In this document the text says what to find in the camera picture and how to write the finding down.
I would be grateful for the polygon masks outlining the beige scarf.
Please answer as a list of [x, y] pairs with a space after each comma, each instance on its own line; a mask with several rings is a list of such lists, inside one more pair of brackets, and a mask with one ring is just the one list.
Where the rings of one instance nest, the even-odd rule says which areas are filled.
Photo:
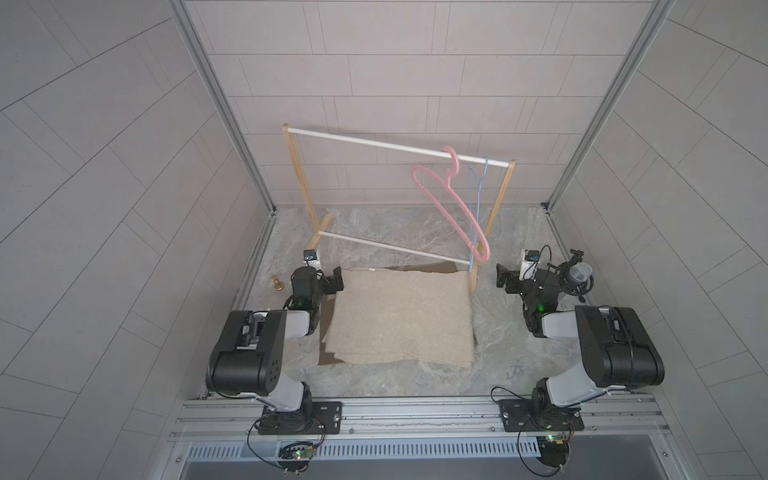
[[417, 360], [469, 369], [475, 358], [468, 273], [346, 270], [326, 350], [349, 364]]

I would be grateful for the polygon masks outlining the light blue wire hanger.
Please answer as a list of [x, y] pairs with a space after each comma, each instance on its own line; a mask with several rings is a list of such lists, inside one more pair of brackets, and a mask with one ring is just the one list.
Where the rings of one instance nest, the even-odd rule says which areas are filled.
[[[467, 166], [468, 172], [469, 172], [467, 174], [468, 183], [470, 181], [470, 176], [473, 177], [474, 181], [475, 181], [476, 202], [474, 204], [474, 216], [478, 220], [478, 222], [479, 222], [480, 207], [481, 207], [481, 192], [482, 192], [482, 188], [483, 188], [483, 182], [484, 182], [484, 179], [485, 179], [485, 177], [487, 175], [488, 166], [489, 166], [489, 159], [485, 158], [484, 160], [485, 160], [485, 162], [484, 162], [484, 169], [483, 169], [482, 176], [478, 176], [477, 173], [473, 170], [473, 167], [471, 165]], [[470, 228], [470, 233], [472, 233], [474, 235], [473, 236], [473, 240], [475, 242], [477, 242], [477, 240], [478, 240], [479, 232], [480, 232], [479, 227], [477, 229], [475, 229], [474, 227]], [[473, 273], [473, 270], [474, 270], [474, 260], [475, 260], [475, 254], [470, 252], [470, 264], [469, 264], [469, 272], [470, 273]]]

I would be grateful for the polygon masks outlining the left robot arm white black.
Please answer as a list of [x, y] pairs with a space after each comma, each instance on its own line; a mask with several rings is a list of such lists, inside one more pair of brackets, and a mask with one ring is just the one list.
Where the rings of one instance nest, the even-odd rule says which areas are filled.
[[343, 404], [314, 402], [310, 387], [283, 372], [288, 340], [312, 335], [321, 304], [344, 289], [339, 267], [331, 276], [302, 266], [291, 276], [292, 295], [281, 309], [229, 313], [212, 349], [205, 375], [207, 389], [226, 398], [252, 398], [264, 405], [255, 422], [258, 434], [337, 434]]

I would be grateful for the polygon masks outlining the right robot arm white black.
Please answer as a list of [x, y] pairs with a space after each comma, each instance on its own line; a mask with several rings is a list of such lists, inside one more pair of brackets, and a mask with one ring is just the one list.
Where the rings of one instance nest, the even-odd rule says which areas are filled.
[[528, 331], [536, 338], [575, 339], [580, 360], [566, 371], [539, 380], [526, 398], [501, 399], [507, 432], [584, 429], [579, 406], [613, 391], [656, 386], [665, 367], [636, 312], [630, 307], [592, 306], [592, 267], [582, 261], [548, 265], [533, 262], [519, 270], [496, 266], [496, 284], [522, 299]]

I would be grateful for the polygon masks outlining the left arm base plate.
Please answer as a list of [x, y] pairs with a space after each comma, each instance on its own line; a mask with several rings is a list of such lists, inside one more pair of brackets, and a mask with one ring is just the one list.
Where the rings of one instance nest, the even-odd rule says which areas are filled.
[[340, 431], [343, 404], [313, 402], [292, 412], [280, 412], [264, 407], [257, 424], [259, 435], [336, 435]]

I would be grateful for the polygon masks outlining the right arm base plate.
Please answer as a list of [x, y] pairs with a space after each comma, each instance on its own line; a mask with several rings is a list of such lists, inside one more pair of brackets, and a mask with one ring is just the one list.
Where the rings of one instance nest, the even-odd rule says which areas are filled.
[[578, 408], [557, 407], [548, 403], [517, 398], [497, 401], [507, 433], [583, 431], [585, 426]]

